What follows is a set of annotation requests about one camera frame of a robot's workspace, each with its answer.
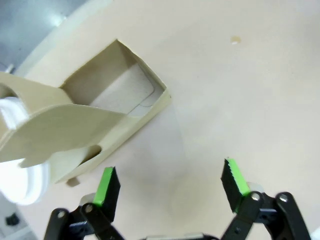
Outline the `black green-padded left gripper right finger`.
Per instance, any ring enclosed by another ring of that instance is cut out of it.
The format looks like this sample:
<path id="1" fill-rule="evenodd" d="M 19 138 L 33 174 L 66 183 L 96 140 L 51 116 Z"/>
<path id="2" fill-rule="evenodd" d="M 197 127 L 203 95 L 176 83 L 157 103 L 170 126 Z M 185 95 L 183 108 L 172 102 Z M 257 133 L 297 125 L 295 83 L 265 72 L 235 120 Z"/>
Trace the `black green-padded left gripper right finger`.
<path id="1" fill-rule="evenodd" d="M 280 192 L 270 197 L 251 190 L 234 159 L 225 159 L 223 189 L 235 216 L 222 240 L 245 240 L 254 224 L 263 224 L 272 240 L 310 240 L 311 236 L 294 196 Z"/>

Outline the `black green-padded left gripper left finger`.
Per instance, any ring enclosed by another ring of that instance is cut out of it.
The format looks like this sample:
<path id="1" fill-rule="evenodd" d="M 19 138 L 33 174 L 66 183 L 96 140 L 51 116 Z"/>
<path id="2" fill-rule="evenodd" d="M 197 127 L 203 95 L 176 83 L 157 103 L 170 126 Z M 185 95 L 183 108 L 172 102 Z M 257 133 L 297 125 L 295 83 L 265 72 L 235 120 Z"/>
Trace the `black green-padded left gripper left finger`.
<path id="1" fill-rule="evenodd" d="M 123 240 L 112 225 L 115 219 L 120 182 L 115 167 L 106 167 L 92 202 L 80 204 L 74 211 L 56 208 L 51 212 L 45 240 L 83 240 L 95 235 L 99 240 Z"/>

